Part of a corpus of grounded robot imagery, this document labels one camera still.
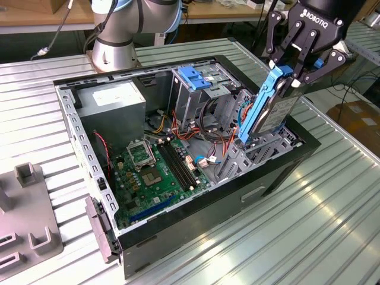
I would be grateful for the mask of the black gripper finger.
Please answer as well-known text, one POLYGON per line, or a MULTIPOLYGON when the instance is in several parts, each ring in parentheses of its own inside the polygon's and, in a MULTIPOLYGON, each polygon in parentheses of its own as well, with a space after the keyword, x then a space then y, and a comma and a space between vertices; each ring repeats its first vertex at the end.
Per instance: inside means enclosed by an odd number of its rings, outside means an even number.
POLYGON ((274 68, 275 64, 280 62, 280 59, 284 55, 286 49, 294 42, 300 31, 303 29, 303 21, 295 21, 284 40, 279 45, 276 45, 275 32, 278 29, 278 26, 280 26, 285 20, 286 16, 281 12, 273 11, 269 13, 265 50, 269 54, 270 68, 274 68))
POLYGON ((302 35, 303 45, 292 73, 292 87, 314 83, 347 62, 347 48, 341 40, 330 40, 321 46, 327 37, 329 35, 324 36, 316 29, 302 35))

